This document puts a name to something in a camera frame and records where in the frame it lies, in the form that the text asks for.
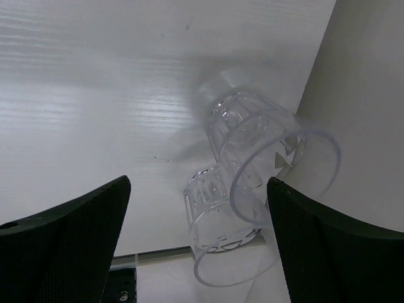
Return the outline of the clear plastic cup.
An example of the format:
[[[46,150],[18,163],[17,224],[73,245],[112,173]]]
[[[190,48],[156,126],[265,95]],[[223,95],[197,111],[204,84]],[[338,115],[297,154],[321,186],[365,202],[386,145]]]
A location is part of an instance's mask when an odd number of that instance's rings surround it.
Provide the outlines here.
[[[270,178],[319,199],[340,170],[342,152],[329,132],[257,93],[234,91],[216,99],[205,131],[231,209],[251,224],[270,222]]]
[[[268,207],[246,187],[237,201],[252,216],[239,218],[217,166],[195,173],[183,191],[194,275],[209,287],[232,287],[255,279],[279,260]]]

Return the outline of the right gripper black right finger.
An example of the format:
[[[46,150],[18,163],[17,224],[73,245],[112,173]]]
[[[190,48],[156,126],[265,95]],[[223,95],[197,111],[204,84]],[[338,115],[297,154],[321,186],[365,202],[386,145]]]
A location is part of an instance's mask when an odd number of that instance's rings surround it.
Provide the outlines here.
[[[403,233],[345,215],[276,177],[267,197],[292,302],[403,302]]]

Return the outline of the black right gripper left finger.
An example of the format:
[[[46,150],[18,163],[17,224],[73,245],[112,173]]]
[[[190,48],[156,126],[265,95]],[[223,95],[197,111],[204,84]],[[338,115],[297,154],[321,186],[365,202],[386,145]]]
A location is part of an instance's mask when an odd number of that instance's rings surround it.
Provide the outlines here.
[[[100,302],[131,194],[125,175],[1,225],[1,302]]]

